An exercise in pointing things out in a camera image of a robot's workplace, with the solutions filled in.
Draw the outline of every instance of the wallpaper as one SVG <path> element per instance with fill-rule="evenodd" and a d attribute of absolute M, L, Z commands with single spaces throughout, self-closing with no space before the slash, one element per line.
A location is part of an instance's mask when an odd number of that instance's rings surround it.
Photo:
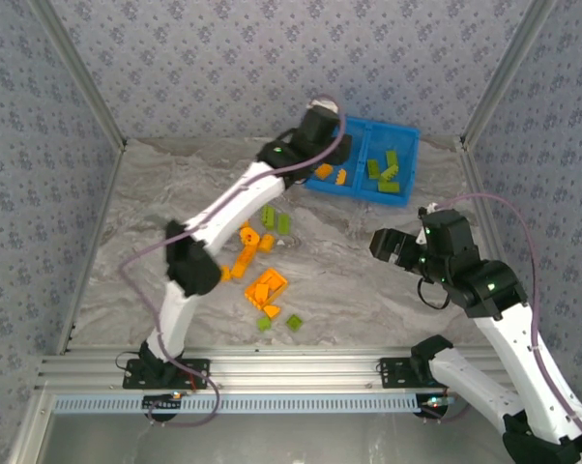
<path fill-rule="evenodd" d="M 528 0 L 53 0 L 126 138 L 270 135 L 309 98 L 462 133 Z"/>
<path fill-rule="evenodd" d="M 529 218 L 539 254 L 540 329 L 582 398 L 582 0 L 542 28 L 474 149 L 487 190 Z M 494 208 L 502 240 L 531 294 L 520 225 Z"/>
<path fill-rule="evenodd" d="M 0 463 L 63 328 L 115 151 L 24 0 L 0 0 Z"/>

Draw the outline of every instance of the gray marble floor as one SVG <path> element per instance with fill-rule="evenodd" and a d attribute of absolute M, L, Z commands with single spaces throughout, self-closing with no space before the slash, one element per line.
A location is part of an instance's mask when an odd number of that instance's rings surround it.
<path fill-rule="evenodd" d="M 242 173 L 264 139 L 131 140 L 124 154 L 102 242 L 73 332 L 72 345 L 138 344 L 153 323 L 117 274 L 121 261 L 162 238 L 171 218 L 185 220 L 207 207 Z M 436 311 L 416 295 L 417 278 L 370 256 L 373 231 L 396 227 L 417 232 L 418 207 L 467 191 L 459 155 L 436 143 L 421 143 L 410 205 L 390 208 L 296 186 L 273 202 L 290 215 L 292 233 L 269 255 L 258 254 L 239 281 L 222 282 L 197 309 L 189 345 L 307 344 L 411 345 L 432 334 L 455 343 L 486 341 L 451 306 Z M 477 224 L 470 203 L 457 207 Z M 258 228 L 258 218 L 252 221 Z M 474 225 L 477 243 L 480 231 Z M 242 249 L 233 238 L 218 256 L 232 265 Z M 244 297 L 245 288 L 267 268 L 289 280 L 276 301 L 282 308 L 270 331 L 257 330 L 261 313 Z M 155 302 L 161 302 L 163 253 L 155 251 L 130 268 Z M 427 288 L 427 298 L 443 299 Z M 304 321 L 290 332 L 291 314 Z"/>

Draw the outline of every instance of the orange lego brick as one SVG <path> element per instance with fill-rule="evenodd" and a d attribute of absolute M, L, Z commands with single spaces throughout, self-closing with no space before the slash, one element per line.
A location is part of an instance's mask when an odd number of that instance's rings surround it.
<path fill-rule="evenodd" d="M 347 180 L 347 171 L 345 171 L 344 169 L 340 169 L 338 171 L 338 174 L 336 174 L 335 184 L 337 186 L 344 186 L 346 180 Z"/>
<path fill-rule="evenodd" d="M 259 303 L 255 298 L 256 286 L 263 283 L 268 286 L 269 296 L 265 302 Z M 272 302 L 278 298 L 282 292 L 284 292 L 288 285 L 289 282 L 287 282 L 286 278 L 280 275 L 276 269 L 270 268 L 246 289 L 244 295 L 253 305 L 263 310 L 265 306 L 271 305 Z"/>
<path fill-rule="evenodd" d="M 317 176 L 322 181 L 325 181 L 326 178 L 334 172 L 334 168 L 331 167 L 329 164 L 325 162 L 317 167 L 314 171 L 314 175 Z"/>
<path fill-rule="evenodd" d="M 274 246 L 274 242 L 276 238 L 272 234 L 265 234 L 261 241 L 259 242 L 259 246 L 257 250 L 262 251 L 264 253 L 269 253 L 272 251 L 272 247 Z"/>
<path fill-rule="evenodd" d="M 252 262 L 254 255 L 256 254 L 256 246 L 255 245 L 247 245 L 244 247 L 244 250 L 240 253 L 237 260 L 235 261 L 235 265 L 233 265 L 233 269 L 231 270 L 231 275 L 235 278 L 242 278 L 248 265 Z"/>
<path fill-rule="evenodd" d="M 257 283 L 254 288 L 254 299 L 259 304 L 263 304 L 268 299 L 268 293 L 270 293 L 270 287 L 267 283 Z"/>
<path fill-rule="evenodd" d="M 220 266 L 220 270 L 222 271 L 222 281 L 231 279 L 231 270 L 228 266 Z"/>
<path fill-rule="evenodd" d="M 252 227 L 242 227 L 240 229 L 240 239 L 244 245 L 257 245 L 261 237 Z"/>
<path fill-rule="evenodd" d="M 280 314 L 280 308 L 278 306 L 268 304 L 263 308 L 263 312 L 265 312 L 270 319 L 274 319 Z"/>

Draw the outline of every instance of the green lego brick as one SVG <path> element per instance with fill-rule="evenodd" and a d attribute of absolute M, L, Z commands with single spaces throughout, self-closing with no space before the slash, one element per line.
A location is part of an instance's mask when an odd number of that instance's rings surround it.
<path fill-rule="evenodd" d="M 261 319 L 256 321 L 256 327 L 258 327 L 259 331 L 261 332 L 268 331 L 269 329 L 272 328 L 272 321 L 270 321 L 270 318 L 267 316 L 262 317 Z"/>
<path fill-rule="evenodd" d="M 276 210 L 270 205 L 265 205 L 261 210 L 261 222 L 265 225 L 268 230 L 274 229 L 274 223 L 276 221 Z"/>
<path fill-rule="evenodd" d="M 382 193 L 400 193 L 400 185 L 398 182 L 379 181 L 377 189 Z"/>
<path fill-rule="evenodd" d="M 289 235 L 291 229 L 291 218 L 289 215 L 278 215 L 278 234 Z"/>
<path fill-rule="evenodd" d="M 297 332 L 304 322 L 295 314 L 292 314 L 289 319 L 287 319 L 287 327 L 293 332 Z"/>
<path fill-rule="evenodd" d="M 379 179 L 379 162 L 377 159 L 367 159 L 366 169 L 368 170 L 368 179 Z"/>
<path fill-rule="evenodd" d="M 388 162 L 388 167 L 398 166 L 398 156 L 396 155 L 396 150 L 388 150 L 386 152 L 386 160 Z"/>
<path fill-rule="evenodd" d="M 384 181 L 389 181 L 392 177 L 395 177 L 398 174 L 398 166 L 390 166 L 384 172 L 381 173 L 381 179 Z"/>

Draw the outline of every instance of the toy block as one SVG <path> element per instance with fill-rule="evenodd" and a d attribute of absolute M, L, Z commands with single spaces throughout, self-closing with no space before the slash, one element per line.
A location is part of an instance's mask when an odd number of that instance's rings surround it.
<path fill-rule="evenodd" d="M 220 266 L 220 270 L 222 271 L 222 281 L 231 279 L 231 270 L 228 266 Z"/>
<path fill-rule="evenodd" d="M 256 321 L 256 327 L 259 328 L 259 331 L 265 332 L 272 328 L 272 322 L 268 316 L 265 316 Z"/>
<path fill-rule="evenodd" d="M 377 189 L 382 193 L 400 193 L 400 184 L 398 182 L 379 181 Z"/>
<path fill-rule="evenodd" d="M 346 180 L 347 180 L 347 171 L 345 171 L 344 169 L 340 169 L 338 171 L 338 174 L 336 174 L 335 184 L 337 186 L 344 186 Z"/>
<path fill-rule="evenodd" d="M 252 262 L 254 255 L 256 254 L 256 246 L 255 245 L 247 245 L 244 247 L 244 250 L 240 253 L 235 261 L 235 265 L 233 265 L 233 269 L 231 269 L 231 275 L 235 278 L 242 278 L 248 265 Z"/>
<path fill-rule="evenodd" d="M 270 205 L 265 205 L 261 210 L 261 222 L 266 229 L 274 229 L 274 223 L 276 219 L 276 210 Z"/>
<path fill-rule="evenodd" d="M 261 241 L 259 242 L 259 246 L 257 250 L 262 251 L 264 253 L 269 253 L 272 251 L 272 247 L 274 246 L 274 242 L 276 239 L 272 234 L 265 234 Z"/>
<path fill-rule="evenodd" d="M 380 181 L 389 181 L 392 177 L 398 174 L 398 165 L 390 166 L 384 172 L 381 173 Z"/>
<path fill-rule="evenodd" d="M 268 285 L 268 298 L 262 304 L 256 301 L 255 293 L 256 286 L 258 284 L 265 283 Z M 263 310 L 267 305 L 271 305 L 272 302 L 280 296 L 282 292 L 287 288 L 289 282 L 286 278 L 280 275 L 276 269 L 270 268 L 265 273 L 263 273 L 259 278 L 257 278 L 249 288 L 246 289 L 244 295 L 253 305 Z"/>
<path fill-rule="evenodd" d="M 314 175 L 317 176 L 322 181 L 325 181 L 326 178 L 334 172 L 334 168 L 331 167 L 329 164 L 323 163 L 319 167 L 317 167 L 314 171 Z"/>
<path fill-rule="evenodd" d="M 258 245 L 261 237 L 252 227 L 242 227 L 240 229 L 240 239 L 244 245 Z"/>
<path fill-rule="evenodd" d="M 254 288 L 254 299 L 261 305 L 268 299 L 268 293 L 270 293 L 270 287 L 267 283 L 257 283 Z"/>
<path fill-rule="evenodd" d="M 368 179 L 379 179 L 379 176 L 381 176 L 377 159 L 367 159 L 366 169 L 368 170 Z"/>
<path fill-rule="evenodd" d="M 297 332 L 304 322 L 295 314 L 292 314 L 289 319 L 287 319 L 287 327 L 293 332 Z"/>
<path fill-rule="evenodd" d="M 396 150 L 388 150 L 386 152 L 386 162 L 388 163 L 388 167 L 398 166 L 398 155 L 396 154 Z"/>
<path fill-rule="evenodd" d="M 274 319 L 280 314 L 280 308 L 278 306 L 268 304 L 263 308 L 263 312 L 265 312 L 270 319 Z"/>
<path fill-rule="evenodd" d="M 291 218 L 289 215 L 278 215 L 278 234 L 289 235 L 291 228 Z"/>

